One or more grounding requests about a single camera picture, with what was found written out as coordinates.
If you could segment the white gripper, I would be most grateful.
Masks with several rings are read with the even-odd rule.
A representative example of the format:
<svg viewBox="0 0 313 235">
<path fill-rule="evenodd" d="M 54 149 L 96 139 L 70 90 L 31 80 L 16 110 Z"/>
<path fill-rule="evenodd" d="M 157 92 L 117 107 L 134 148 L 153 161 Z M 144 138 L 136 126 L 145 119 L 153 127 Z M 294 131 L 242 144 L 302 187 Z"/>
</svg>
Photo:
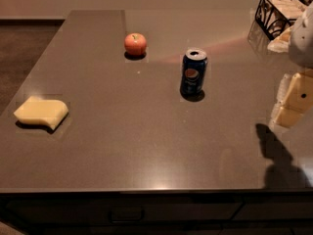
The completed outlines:
<svg viewBox="0 0 313 235">
<path fill-rule="evenodd" d="M 313 3 L 274 40 L 267 49 L 287 53 L 297 65 L 308 68 L 295 74 L 285 73 L 271 113 L 271 128 L 291 128 L 313 107 Z"/>
</svg>

